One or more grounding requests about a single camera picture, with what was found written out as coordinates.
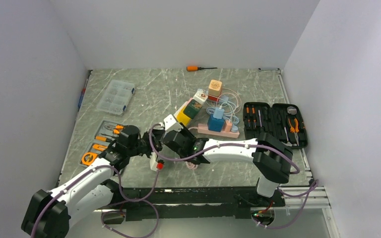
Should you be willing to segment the pink power strip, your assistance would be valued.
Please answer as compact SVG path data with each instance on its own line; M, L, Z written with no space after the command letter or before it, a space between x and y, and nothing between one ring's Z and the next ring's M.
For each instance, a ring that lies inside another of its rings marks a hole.
M198 124L197 132L200 134L222 136L222 137L228 137L228 138L238 138L240 136L239 131L232 132L232 131L225 131L224 129L222 129L220 132L217 132L217 131L209 130L206 124Z

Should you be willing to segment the blue cube charger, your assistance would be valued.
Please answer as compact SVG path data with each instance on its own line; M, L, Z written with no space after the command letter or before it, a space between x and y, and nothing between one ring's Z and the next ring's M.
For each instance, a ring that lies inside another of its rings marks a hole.
M212 114L209 116L208 122L207 122L207 128L210 131L214 132L221 132L223 126L224 126L225 120L224 119L215 119L213 118Z

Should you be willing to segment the white power strip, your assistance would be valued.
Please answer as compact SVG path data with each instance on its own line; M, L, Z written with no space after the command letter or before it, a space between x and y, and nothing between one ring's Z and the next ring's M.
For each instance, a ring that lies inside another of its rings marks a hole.
M192 98L190 98L188 101L184 102L178 109L177 111L174 113L174 117L177 119L178 118L178 115L179 113L188 105L188 103L192 100Z

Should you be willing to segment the white cube charger with picture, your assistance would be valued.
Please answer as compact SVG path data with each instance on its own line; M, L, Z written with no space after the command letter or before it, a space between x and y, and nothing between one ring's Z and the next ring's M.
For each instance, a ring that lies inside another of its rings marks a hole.
M206 93L206 90L203 89L197 89L196 93L192 97L195 101L197 101L199 104L204 105L205 102L208 99L208 95Z

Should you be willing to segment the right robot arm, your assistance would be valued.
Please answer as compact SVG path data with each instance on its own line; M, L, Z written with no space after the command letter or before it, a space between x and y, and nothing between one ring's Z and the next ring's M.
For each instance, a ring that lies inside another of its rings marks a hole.
M216 162L242 162L253 164L260 177L254 191L254 201L260 206L267 205L281 184L286 184L291 169L299 173L293 162L293 151L269 133L261 133L258 138L241 141L221 141L197 138L187 129L170 130L165 133L163 144L174 151L180 159L194 165Z

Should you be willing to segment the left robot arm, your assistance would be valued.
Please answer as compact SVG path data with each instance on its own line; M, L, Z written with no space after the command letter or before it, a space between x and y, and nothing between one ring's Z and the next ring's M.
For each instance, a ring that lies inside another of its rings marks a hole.
M150 159L161 151L163 129L140 134L134 125L115 127L116 137L93 156L88 167L66 183L50 191L39 190L31 198L21 229L32 238L64 238L69 229L92 211L108 206L117 208L126 202L146 201L125 195L121 170L131 157L146 155Z

